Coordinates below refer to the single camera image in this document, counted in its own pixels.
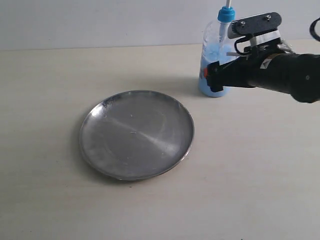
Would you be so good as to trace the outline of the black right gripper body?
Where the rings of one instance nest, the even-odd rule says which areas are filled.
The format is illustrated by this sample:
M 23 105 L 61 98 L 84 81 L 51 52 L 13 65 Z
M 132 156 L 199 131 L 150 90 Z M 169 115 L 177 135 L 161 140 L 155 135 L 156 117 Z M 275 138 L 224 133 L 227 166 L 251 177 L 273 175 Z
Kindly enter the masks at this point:
M 261 88 L 275 92 L 282 92 L 268 73 L 263 73 L 261 65 L 271 55 L 283 53 L 277 45 L 267 44 L 258 47 L 245 47 L 249 51 L 246 56 L 225 64 L 219 61 L 210 63 L 206 67 L 206 84 L 212 92 L 219 92 L 224 87 Z

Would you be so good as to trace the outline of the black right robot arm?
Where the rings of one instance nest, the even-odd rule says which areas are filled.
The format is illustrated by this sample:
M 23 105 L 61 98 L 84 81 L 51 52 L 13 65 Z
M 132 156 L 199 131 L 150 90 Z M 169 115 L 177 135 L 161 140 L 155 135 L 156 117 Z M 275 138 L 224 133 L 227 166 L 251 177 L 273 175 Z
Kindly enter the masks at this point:
M 212 92 L 223 87 L 261 88 L 291 95 L 300 103 L 320 100 L 320 56 L 265 49 L 225 64 L 210 63 L 203 71 Z

